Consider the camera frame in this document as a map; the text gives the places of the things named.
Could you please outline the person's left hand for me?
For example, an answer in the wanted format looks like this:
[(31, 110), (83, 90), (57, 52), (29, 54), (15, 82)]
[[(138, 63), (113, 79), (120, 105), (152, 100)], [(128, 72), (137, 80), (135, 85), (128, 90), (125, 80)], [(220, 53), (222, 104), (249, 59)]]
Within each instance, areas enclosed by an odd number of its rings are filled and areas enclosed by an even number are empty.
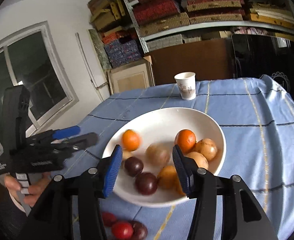
[[(27, 194), (24, 197), (23, 202), (33, 207), (36, 204), (42, 192), (50, 183), (50, 181), (51, 181), (51, 173), (50, 172), (43, 173), (42, 178), (39, 181), (29, 186), (28, 188), (29, 194)], [(19, 200), (17, 192), (21, 190), (22, 186), (20, 185), (18, 180), (16, 180), (16, 178), (12, 177), (11, 175), (7, 174), (4, 177), (4, 184), (11, 196), (12, 201), (14, 203), (21, 204), (22, 202)]]

